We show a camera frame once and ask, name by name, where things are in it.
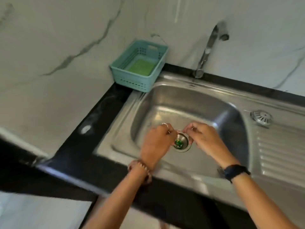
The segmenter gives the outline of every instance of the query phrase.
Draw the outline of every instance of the faucet spout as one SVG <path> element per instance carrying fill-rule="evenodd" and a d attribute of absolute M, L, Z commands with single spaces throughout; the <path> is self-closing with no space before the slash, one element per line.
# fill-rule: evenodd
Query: faucet spout
<path fill-rule="evenodd" d="M 204 49 L 203 55 L 198 63 L 197 69 L 194 71 L 193 76 L 196 79 L 200 79 L 203 77 L 204 71 L 203 71 L 203 67 L 204 64 L 206 64 L 206 62 L 208 61 L 209 58 L 209 54 L 212 50 L 212 47 L 216 41 L 216 39 L 219 37 L 220 40 L 222 41 L 226 41 L 229 39 L 229 34 L 227 32 L 227 26 L 226 23 L 224 21 L 220 21 L 217 23 L 217 25 L 214 27 L 208 43 L 206 45 L 206 48 Z"/>

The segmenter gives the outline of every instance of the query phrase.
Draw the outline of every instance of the ring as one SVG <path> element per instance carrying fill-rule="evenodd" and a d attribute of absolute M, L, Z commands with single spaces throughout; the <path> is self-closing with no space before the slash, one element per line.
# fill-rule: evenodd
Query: ring
<path fill-rule="evenodd" d="M 166 127 L 167 127 L 167 132 L 168 132 L 168 134 L 170 134 L 170 128 L 168 127 L 167 123 L 162 123 L 161 125 L 166 125 Z"/>

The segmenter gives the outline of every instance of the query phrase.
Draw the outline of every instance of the black granite countertop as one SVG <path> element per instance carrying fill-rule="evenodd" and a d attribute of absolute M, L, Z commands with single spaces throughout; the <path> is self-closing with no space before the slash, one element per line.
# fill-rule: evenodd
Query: black granite countertop
<path fill-rule="evenodd" d="M 187 76 L 192 74 L 190 69 L 170 64 L 165 64 L 163 71 Z M 305 107 L 303 96 L 211 74 L 205 74 L 203 79 Z M 97 156 L 93 151 L 131 92 L 130 88 L 113 84 L 55 156 L 38 162 L 37 168 L 96 194 L 111 193 L 127 174 L 127 167 Z M 88 133 L 81 134 L 79 128 L 84 124 L 90 124 L 91 128 Z M 150 185 L 140 188 L 133 206 L 183 229 L 256 228 L 248 213 L 156 178 Z"/>

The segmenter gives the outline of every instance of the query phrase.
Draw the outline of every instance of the hand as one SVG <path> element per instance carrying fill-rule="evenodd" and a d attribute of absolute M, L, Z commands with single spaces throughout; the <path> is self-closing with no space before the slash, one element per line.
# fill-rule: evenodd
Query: hand
<path fill-rule="evenodd" d="M 171 124 L 167 123 L 167 125 L 168 128 L 166 125 L 152 128 L 145 136 L 140 158 L 150 170 L 155 168 L 158 161 L 166 154 L 177 138 L 177 131 L 173 129 Z"/>
<path fill-rule="evenodd" d="M 186 126 L 183 132 L 190 136 L 190 144 L 195 141 L 197 146 L 210 155 L 223 169 L 229 165 L 240 165 L 213 127 L 204 123 L 193 122 Z"/>

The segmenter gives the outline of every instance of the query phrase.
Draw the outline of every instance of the black watch strap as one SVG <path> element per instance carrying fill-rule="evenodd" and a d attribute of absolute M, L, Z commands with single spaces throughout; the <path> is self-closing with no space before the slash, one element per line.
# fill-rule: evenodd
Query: black watch strap
<path fill-rule="evenodd" d="M 224 176 L 232 183 L 232 179 L 241 173 L 251 175 L 247 167 L 242 165 L 230 165 L 224 169 Z"/>

